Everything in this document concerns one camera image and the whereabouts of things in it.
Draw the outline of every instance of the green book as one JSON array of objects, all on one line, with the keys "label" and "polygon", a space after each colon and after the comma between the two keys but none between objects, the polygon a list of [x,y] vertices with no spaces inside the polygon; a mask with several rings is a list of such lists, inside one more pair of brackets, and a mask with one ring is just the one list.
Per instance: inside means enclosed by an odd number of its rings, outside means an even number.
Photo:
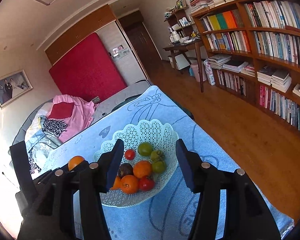
[{"label": "green book", "polygon": [[216,14],[216,17],[217,17],[217,19],[218,19],[218,22],[219,22],[219,24],[220,24],[220,27],[222,28],[222,29],[228,29],[228,25],[227,25],[227,23],[226,23],[226,20],[225,20],[225,18],[223,17],[223,15],[222,15],[222,13],[219,13],[219,14]]}]

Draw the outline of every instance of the bride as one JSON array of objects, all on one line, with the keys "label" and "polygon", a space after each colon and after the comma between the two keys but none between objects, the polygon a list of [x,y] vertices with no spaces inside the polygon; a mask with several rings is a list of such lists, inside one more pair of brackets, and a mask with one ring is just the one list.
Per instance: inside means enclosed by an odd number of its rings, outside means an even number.
[{"label": "bride", "polygon": [[23,89],[18,87],[18,85],[12,78],[10,78],[10,84],[12,85],[12,98],[16,97],[24,91]]}]

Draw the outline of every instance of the dark purple fruit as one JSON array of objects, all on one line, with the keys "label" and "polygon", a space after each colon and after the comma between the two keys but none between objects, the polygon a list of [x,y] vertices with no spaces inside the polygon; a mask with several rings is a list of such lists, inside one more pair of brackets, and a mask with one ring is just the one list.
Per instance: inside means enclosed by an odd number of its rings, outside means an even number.
[{"label": "dark purple fruit", "polygon": [[122,179],[126,175],[133,175],[133,167],[129,163],[123,163],[118,170],[118,176]]}]

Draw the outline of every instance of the red mattress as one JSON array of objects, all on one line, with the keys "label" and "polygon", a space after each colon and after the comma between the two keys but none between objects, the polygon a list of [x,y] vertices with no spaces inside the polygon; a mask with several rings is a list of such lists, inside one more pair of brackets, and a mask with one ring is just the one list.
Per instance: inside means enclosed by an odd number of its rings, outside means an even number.
[{"label": "red mattress", "polygon": [[92,33],[49,70],[62,94],[103,101],[126,88],[119,71],[96,33]]}]

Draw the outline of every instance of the wooden desk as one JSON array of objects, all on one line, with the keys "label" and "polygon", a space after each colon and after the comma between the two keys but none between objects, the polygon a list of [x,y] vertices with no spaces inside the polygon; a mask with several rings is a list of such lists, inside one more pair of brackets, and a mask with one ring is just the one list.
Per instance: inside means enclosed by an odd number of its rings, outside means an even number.
[{"label": "wooden desk", "polygon": [[173,67],[175,70],[177,70],[177,62],[176,62],[176,54],[175,50],[180,50],[181,54],[186,58],[186,60],[191,64],[190,60],[188,59],[187,55],[185,52],[188,50],[195,50],[195,54],[197,56],[197,61],[198,61],[198,67],[199,67],[199,75],[200,75],[200,88],[201,92],[203,92],[203,79],[202,79],[202,61],[201,61],[201,52],[200,52],[200,47],[203,46],[202,40],[198,39],[195,40],[191,43],[188,44],[180,44],[180,45],[175,45],[175,46],[169,46],[166,48],[163,48],[165,51],[170,51],[171,52],[171,57],[172,57],[172,62],[173,62]]}]

